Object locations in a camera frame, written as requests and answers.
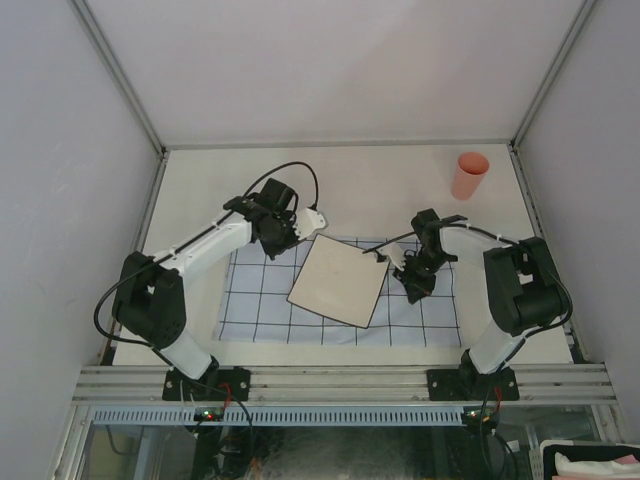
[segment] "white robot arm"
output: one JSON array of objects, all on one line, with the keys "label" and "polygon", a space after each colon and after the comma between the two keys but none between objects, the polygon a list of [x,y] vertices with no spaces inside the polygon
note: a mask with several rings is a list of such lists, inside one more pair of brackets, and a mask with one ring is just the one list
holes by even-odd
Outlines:
[{"label": "white robot arm", "polygon": [[[458,215],[440,219],[432,209],[419,212],[411,225],[421,249],[401,257],[397,249],[391,254],[393,248],[380,253],[396,266],[394,276],[404,285],[410,303],[430,295],[435,273],[448,261],[462,259],[484,269],[492,318],[480,340],[465,351],[459,367],[461,396],[482,399],[487,378],[512,373],[506,368],[508,362],[526,339],[564,324],[572,306],[544,240],[513,242],[459,223],[462,220],[466,218]],[[442,381],[430,382],[430,389],[433,383]]]},{"label": "white robot arm", "polygon": [[218,363],[185,328],[184,291],[212,265],[250,242],[260,241],[274,258],[326,227],[315,209],[287,210],[294,197],[292,189],[269,179],[260,193],[227,202],[222,216],[181,244],[152,256],[129,255],[116,291],[114,318],[186,377],[204,380]]}]

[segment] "grid mat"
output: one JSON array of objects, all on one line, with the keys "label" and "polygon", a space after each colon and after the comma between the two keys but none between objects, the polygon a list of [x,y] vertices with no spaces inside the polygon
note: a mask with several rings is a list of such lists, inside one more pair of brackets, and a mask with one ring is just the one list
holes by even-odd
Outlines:
[{"label": "grid mat", "polygon": [[[334,237],[367,249],[385,239]],[[231,255],[214,338],[223,341],[350,346],[461,347],[451,264],[436,275],[433,295],[409,305],[404,287],[387,271],[368,328],[356,328],[287,302],[313,241],[270,260],[259,243]],[[417,239],[398,242],[417,251]]]}]

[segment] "orange cup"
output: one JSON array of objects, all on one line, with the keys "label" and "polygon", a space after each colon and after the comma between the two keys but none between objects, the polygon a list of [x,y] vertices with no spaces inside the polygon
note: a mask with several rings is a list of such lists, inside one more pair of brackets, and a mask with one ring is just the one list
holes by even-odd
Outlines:
[{"label": "orange cup", "polygon": [[469,200],[488,171],[487,157],[478,152],[463,153],[458,157],[451,195],[458,200]]}]

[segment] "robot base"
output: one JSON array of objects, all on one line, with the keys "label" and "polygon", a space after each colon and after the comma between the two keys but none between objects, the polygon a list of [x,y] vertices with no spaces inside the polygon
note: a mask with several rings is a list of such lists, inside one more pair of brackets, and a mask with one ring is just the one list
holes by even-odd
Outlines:
[{"label": "robot base", "polygon": [[193,397],[196,402],[224,401],[227,398],[227,394],[224,393],[223,384],[226,383],[229,385],[233,396],[244,402],[249,399],[251,372],[238,367],[232,369],[215,368],[215,371],[212,371],[209,375],[205,373],[203,378],[198,380],[198,383],[203,383],[216,390],[209,389],[204,385],[198,386],[194,384],[178,369],[169,370],[164,379],[162,399],[166,402],[190,402]]}]

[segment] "white wall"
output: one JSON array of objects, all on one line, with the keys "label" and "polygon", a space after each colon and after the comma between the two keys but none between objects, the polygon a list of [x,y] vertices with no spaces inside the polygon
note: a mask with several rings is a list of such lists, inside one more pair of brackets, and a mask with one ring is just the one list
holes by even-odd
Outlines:
[{"label": "white wall", "polygon": [[44,478],[154,153],[62,0],[0,13],[0,477]]},{"label": "white wall", "polygon": [[90,0],[167,145],[508,139],[581,0]]},{"label": "white wall", "polygon": [[576,303],[640,440],[640,2],[604,0],[529,132],[523,161]]}]

